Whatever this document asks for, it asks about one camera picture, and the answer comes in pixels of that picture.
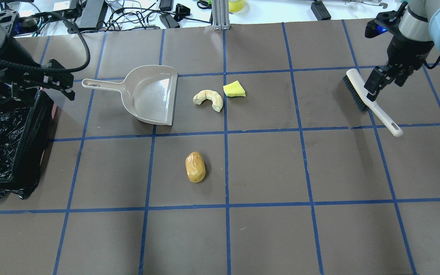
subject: brush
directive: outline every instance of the brush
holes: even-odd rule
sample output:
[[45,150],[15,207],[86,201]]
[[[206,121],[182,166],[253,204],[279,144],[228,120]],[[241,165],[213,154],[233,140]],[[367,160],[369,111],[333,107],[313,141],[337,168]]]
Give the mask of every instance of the brush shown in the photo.
[[355,68],[348,70],[343,80],[347,89],[349,89],[351,92],[360,111],[365,112],[368,111],[368,109],[371,109],[371,111],[381,120],[381,122],[383,122],[391,134],[393,134],[393,136],[399,137],[403,135],[402,129],[398,127],[398,125],[388,114],[386,114],[378,103],[368,99],[367,95],[369,92],[367,89],[365,89],[364,80],[359,74],[358,70]]

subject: black hose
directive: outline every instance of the black hose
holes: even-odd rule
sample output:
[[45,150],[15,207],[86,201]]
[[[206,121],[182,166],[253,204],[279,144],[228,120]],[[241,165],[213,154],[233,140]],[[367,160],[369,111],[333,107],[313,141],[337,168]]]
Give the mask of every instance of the black hose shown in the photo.
[[86,41],[84,40],[84,37],[81,33],[79,33],[79,28],[76,25],[76,23],[71,22],[69,20],[67,20],[66,18],[64,18],[62,15],[60,14],[56,14],[54,12],[42,12],[41,13],[42,16],[45,15],[50,15],[52,17],[56,17],[59,18],[60,20],[62,20],[62,22],[64,23],[64,25],[66,25],[66,27],[68,28],[68,30],[71,30],[72,33],[76,33],[77,36],[79,37],[79,39],[82,42],[82,45],[84,46],[84,50],[86,51],[86,61],[84,62],[84,64],[82,66],[79,66],[77,68],[70,68],[70,69],[62,69],[62,68],[38,68],[38,67],[33,67],[33,66],[27,66],[27,65],[23,65],[23,64],[18,64],[18,63],[14,63],[11,61],[6,61],[3,59],[0,59],[0,66],[5,66],[8,68],[14,68],[17,70],[24,70],[24,71],[32,71],[32,72],[36,72],[36,73],[74,73],[80,70],[84,70],[84,68],[87,67],[87,65],[89,65],[89,61],[91,60],[91,54],[89,52],[89,47],[87,46]]

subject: trash bag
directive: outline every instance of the trash bag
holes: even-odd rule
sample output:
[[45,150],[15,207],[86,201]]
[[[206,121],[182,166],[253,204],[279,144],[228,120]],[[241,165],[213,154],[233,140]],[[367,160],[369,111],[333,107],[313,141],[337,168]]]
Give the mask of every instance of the trash bag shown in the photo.
[[40,180],[40,160],[53,122],[53,101],[44,92],[34,92],[32,107],[0,99],[0,198],[12,192],[25,199]]

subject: dustpan handle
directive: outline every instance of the dustpan handle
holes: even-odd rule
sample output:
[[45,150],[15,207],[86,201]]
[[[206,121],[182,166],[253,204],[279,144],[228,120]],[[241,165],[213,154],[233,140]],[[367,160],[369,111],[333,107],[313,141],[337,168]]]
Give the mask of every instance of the dustpan handle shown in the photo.
[[114,91],[114,92],[120,92],[122,83],[115,83],[115,82],[109,82],[109,81],[101,81],[101,80],[94,80],[86,78],[82,80],[82,86],[89,88],[89,89],[101,89],[104,91]]

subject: yellow object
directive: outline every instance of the yellow object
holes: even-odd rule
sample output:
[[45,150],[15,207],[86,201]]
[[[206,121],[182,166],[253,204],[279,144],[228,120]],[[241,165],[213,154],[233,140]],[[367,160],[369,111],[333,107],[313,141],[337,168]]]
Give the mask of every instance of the yellow object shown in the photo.
[[211,89],[204,89],[197,93],[196,96],[192,98],[192,101],[194,104],[201,105],[205,99],[211,100],[213,110],[220,112],[223,107],[223,99],[217,92]]
[[244,8],[246,0],[228,0],[228,10],[230,12],[238,12]]
[[205,178],[205,162],[198,152],[192,152],[186,158],[186,174],[192,183],[199,183]]
[[243,96],[246,97],[246,91],[239,83],[239,80],[223,86],[223,92],[228,97]]

